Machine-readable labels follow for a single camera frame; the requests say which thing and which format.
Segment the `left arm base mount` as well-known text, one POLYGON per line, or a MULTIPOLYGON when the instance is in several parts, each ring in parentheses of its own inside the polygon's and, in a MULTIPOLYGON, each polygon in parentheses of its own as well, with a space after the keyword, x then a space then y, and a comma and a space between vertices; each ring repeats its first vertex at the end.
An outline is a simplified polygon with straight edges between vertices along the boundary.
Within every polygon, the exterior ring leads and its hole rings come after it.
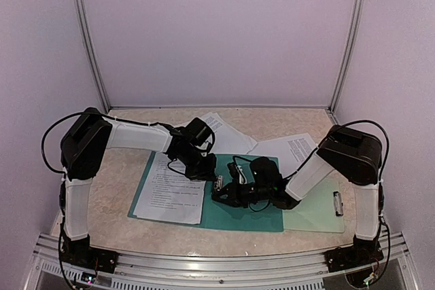
POLYGON ((90 237, 81 240, 64 238, 60 248, 62 262, 81 268, 113 274, 119 253, 90 246, 90 237))

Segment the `printed paper sheet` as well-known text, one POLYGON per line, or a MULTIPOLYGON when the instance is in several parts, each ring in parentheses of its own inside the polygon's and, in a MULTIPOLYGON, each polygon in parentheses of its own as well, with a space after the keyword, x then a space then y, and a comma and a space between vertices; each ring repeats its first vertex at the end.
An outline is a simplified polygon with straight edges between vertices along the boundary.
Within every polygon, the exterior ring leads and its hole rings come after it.
POLYGON ((191 181, 168 169, 169 159, 152 152, 128 216, 183 225, 201 223, 204 181, 191 181))

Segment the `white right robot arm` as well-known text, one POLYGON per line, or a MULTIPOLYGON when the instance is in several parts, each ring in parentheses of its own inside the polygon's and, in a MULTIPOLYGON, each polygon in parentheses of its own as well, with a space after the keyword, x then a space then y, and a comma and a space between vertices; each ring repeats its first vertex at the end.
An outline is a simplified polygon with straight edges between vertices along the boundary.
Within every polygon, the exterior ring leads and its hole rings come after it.
POLYGON ((283 176, 278 164, 265 156, 246 159, 252 181, 247 181, 233 156, 228 163, 228 183, 213 183, 213 201, 233 208, 249 208, 267 202, 278 209, 296 208, 330 175, 340 175, 352 184, 355 199, 355 234, 348 260, 361 266, 373 256, 383 215, 383 173, 390 152, 390 139, 355 129, 358 121, 336 124, 300 165, 283 176))

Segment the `printed paper stack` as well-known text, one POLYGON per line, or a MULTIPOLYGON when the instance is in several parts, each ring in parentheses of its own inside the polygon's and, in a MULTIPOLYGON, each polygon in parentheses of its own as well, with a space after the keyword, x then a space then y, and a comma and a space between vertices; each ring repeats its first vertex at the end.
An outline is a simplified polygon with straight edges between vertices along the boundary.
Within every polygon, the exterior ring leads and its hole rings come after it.
POLYGON ((201 119, 215 134, 214 154, 248 154, 258 142, 225 122, 217 113, 206 113, 201 119))

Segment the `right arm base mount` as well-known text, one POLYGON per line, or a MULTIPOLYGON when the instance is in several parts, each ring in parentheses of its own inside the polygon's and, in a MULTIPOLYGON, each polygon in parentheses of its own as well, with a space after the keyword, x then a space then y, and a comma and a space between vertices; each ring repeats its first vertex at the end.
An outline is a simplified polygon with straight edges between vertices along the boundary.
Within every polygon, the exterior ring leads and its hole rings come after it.
POLYGON ((336 247, 324 252, 324 259, 329 272, 350 270, 368 264, 377 264, 384 258, 379 234, 366 240, 355 235, 352 245, 336 247))

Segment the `metal folder clip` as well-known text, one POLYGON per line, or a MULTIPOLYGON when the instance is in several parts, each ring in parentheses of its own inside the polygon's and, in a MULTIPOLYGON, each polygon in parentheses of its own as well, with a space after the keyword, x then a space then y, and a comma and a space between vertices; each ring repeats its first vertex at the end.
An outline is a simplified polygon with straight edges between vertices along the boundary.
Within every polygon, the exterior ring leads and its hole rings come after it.
POLYGON ((213 182, 213 191, 219 192, 224 186, 224 177, 219 175, 217 179, 213 182))

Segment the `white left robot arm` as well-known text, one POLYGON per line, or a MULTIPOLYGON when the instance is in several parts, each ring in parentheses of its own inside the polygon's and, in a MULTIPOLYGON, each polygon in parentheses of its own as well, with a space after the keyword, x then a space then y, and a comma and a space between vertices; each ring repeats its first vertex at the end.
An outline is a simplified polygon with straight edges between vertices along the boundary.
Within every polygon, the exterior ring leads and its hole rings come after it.
POLYGON ((71 240, 67 252, 81 266, 90 265, 95 252, 89 237, 88 209, 94 179, 113 153, 159 153, 179 162, 180 175, 191 181, 214 181, 217 158, 215 133, 195 117, 185 125, 138 122, 110 117, 94 107, 74 113, 74 123, 60 141, 63 177, 63 233, 71 240))

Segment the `dark green folder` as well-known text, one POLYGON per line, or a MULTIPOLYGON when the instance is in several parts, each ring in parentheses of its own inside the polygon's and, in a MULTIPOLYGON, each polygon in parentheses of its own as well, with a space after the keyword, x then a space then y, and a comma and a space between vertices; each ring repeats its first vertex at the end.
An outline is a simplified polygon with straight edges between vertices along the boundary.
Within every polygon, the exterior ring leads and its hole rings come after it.
POLYGON ((213 183, 205 182, 203 211, 201 223, 198 225, 182 225, 186 227, 209 230, 242 231, 242 232, 282 232, 283 213, 267 201, 253 204, 249 208, 233 208, 211 199, 213 183))

